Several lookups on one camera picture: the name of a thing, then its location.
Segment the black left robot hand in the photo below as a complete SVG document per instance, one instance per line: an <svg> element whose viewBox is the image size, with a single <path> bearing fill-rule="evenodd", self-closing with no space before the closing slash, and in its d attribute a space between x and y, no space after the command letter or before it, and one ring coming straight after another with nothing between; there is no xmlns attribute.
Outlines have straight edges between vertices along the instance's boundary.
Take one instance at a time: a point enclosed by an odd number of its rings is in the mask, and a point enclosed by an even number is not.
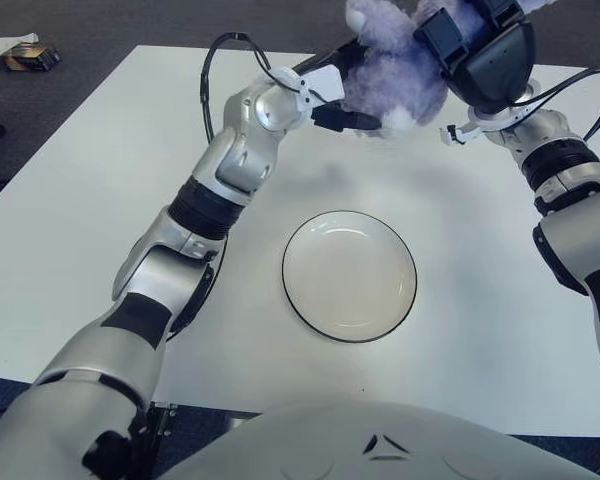
<svg viewBox="0 0 600 480"><path fill-rule="evenodd" d="M321 67L332 65L338 69L342 83L345 83L349 71L362 64L367 48L353 39L330 52L317 53L307 60L295 65L295 73L303 76ZM311 119L317 127L335 132L357 130L362 132L377 131L381 121L358 110L347 110L344 100L333 100L313 109Z"/></svg>

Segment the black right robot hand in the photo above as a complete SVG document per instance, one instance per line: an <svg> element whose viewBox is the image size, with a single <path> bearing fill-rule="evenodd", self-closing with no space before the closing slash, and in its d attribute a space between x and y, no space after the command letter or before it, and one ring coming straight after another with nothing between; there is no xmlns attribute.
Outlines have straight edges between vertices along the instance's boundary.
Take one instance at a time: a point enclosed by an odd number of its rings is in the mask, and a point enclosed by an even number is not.
<svg viewBox="0 0 600 480"><path fill-rule="evenodd" d="M525 91L535 35L518 1L422 1L415 39L449 89L474 109L496 114Z"/></svg>

